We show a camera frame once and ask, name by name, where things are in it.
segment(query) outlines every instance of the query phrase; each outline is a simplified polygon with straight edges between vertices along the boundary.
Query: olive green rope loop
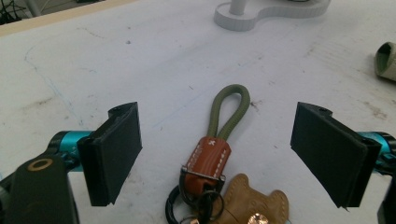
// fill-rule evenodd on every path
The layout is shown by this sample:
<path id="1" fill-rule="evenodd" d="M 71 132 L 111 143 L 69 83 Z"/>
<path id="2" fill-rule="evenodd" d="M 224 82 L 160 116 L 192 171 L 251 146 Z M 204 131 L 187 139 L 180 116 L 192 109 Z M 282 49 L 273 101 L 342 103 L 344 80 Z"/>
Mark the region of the olive green rope loop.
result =
<path id="1" fill-rule="evenodd" d="M 230 117 L 230 119 L 225 123 L 224 127 L 218 133 L 219 126 L 219 113 L 221 108 L 221 103 L 223 100 L 234 93 L 239 93 L 241 95 L 241 103 L 239 104 L 236 111 Z M 222 89 L 213 101 L 212 110 L 210 111 L 210 122 L 209 128 L 207 130 L 207 136 L 217 137 L 224 140 L 230 136 L 233 128 L 238 124 L 239 120 L 244 117 L 250 105 L 250 95 L 248 89 L 242 85 L 234 84 Z"/>

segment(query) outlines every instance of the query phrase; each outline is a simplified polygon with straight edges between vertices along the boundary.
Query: white object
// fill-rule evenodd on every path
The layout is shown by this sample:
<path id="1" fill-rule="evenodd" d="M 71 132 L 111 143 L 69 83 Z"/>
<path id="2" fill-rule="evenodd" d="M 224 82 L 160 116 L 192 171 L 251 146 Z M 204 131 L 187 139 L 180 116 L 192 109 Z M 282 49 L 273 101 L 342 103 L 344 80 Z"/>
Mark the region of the white object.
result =
<path id="1" fill-rule="evenodd" d="M 215 23 L 232 31 L 253 29 L 266 17 L 311 18 L 326 12 L 331 0 L 233 0 L 216 8 Z"/>

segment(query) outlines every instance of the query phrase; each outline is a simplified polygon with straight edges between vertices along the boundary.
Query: key ring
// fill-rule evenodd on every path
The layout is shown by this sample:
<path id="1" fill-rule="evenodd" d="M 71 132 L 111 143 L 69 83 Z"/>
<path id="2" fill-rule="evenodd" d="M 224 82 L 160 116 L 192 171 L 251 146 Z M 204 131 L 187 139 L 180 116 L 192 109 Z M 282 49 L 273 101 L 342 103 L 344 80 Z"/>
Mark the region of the key ring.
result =
<path id="1" fill-rule="evenodd" d="M 187 217 L 184 217 L 180 222 L 178 222 L 176 220 L 176 218 L 175 218 L 173 205 L 174 205 L 174 203 L 176 201 L 176 198 L 177 198 L 179 193 L 180 193 L 179 186 L 174 187 L 172 189 L 171 193 L 169 194 L 168 199 L 166 200 L 165 215 L 166 215 L 166 220 L 168 221 L 169 224 L 181 224 L 181 223 L 183 223 L 184 221 L 186 221 L 188 219 L 195 219 L 195 218 L 198 219 L 198 223 L 206 223 L 208 220 L 217 219 L 218 217 L 221 216 L 222 212 L 224 211 L 224 206 L 225 206 L 224 199 L 220 195 L 220 193 L 217 192 L 217 191 L 214 191 L 214 190 L 208 190 L 208 191 L 204 192 L 201 195 L 200 198 L 198 198 L 197 204 L 195 205 L 197 207 L 197 210 L 198 210 L 198 216 L 194 216 L 194 215 L 187 216 Z M 205 209 L 204 213 L 200 214 L 200 212 L 199 212 L 199 210 L 200 210 L 199 209 L 199 204 L 200 204 L 201 200 L 204 200 L 206 196 L 210 197 L 211 194 L 214 194 L 214 196 L 215 196 L 214 199 L 220 198 L 220 201 L 221 201 L 220 210 L 218 211 L 217 214 L 212 216 L 212 211 L 213 211 L 213 204 L 212 203 L 213 203 L 214 199 L 212 201 L 212 199 L 209 198 L 210 199 L 209 203 L 206 204 L 208 209 Z"/>

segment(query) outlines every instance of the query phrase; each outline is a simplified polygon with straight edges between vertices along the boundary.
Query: white table surface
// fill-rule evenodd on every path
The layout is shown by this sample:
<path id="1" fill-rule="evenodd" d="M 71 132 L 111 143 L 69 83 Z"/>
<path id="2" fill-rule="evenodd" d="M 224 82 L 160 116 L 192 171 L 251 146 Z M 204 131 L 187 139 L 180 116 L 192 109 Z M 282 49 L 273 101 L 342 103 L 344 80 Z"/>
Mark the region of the white table surface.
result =
<path id="1" fill-rule="evenodd" d="M 376 223 L 390 178 L 372 174 L 361 207 L 338 209 L 290 137 L 299 101 L 355 131 L 396 135 L 396 83 L 374 73 L 377 49 L 396 41 L 394 1 L 332 1 L 321 17 L 269 18 L 245 33 L 213 22 L 223 2 L 144 0 L 1 36 L 0 174 L 57 132 L 96 130 L 109 108 L 138 102 L 143 149 L 116 204 L 91 207 L 83 173 L 69 177 L 81 223 L 166 223 L 164 203 L 213 98 L 239 83 L 256 106 L 229 138 L 228 179 L 245 173 L 254 189 L 283 190 L 293 224 Z"/>

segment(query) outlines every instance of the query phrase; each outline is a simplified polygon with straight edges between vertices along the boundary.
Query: black key ring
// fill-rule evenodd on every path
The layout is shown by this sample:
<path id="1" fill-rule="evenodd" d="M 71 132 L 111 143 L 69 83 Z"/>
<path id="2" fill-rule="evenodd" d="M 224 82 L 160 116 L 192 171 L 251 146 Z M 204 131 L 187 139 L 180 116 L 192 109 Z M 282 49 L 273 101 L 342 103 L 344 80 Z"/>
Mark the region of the black key ring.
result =
<path id="1" fill-rule="evenodd" d="M 192 219 L 192 218 L 196 217 L 196 216 L 188 216 L 188 217 L 183 218 L 180 222 L 178 222 L 176 220 L 173 205 L 174 205 L 175 200 L 179 194 L 180 194 L 180 188 L 179 188 L 179 186 L 176 186 L 172 189 L 172 191 L 170 192 L 170 194 L 168 196 L 168 199 L 166 200 L 165 215 L 166 215 L 166 220 L 168 221 L 169 224 L 181 224 L 185 220 Z M 219 197 L 221 200 L 221 208 L 218 211 L 218 213 L 215 214 L 214 216 L 212 216 L 213 201 L 212 201 L 211 197 L 213 197 L 214 199 Z M 200 195 L 200 197 L 197 200 L 197 204 L 195 205 L 195 208 L 197 208 L 198 211 L 200 211 L 199 205 L 203 200 L 207 200 L 207 202 L 205 203 L 204 212 L 203 213 L 198 212 L 198 216 L 196 217 L 198 219 L 199 223 L 201 223 L 201 224 L 206 223 L 209 220 L 217 219 L 218 217 L 221 216 L 222 212 L 224 211 L 224 199 L 219 192 L 214 191 L 214 190 L 207 190 L 202 195 Z"/>

